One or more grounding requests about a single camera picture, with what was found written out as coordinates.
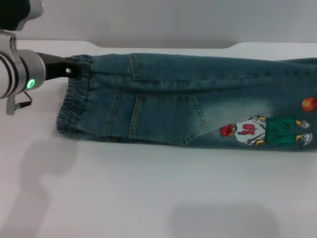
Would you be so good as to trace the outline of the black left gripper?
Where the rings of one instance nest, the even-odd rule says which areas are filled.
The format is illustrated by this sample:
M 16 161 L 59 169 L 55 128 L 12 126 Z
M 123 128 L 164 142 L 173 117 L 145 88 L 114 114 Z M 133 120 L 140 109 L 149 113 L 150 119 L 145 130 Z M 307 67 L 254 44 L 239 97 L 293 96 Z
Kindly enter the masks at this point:
M 58 56 L 37 53 L 46 69 L 46 80 L 60 77 L 78 79 L 81 76 L 81 63 L 78 59 L 62 58 Z

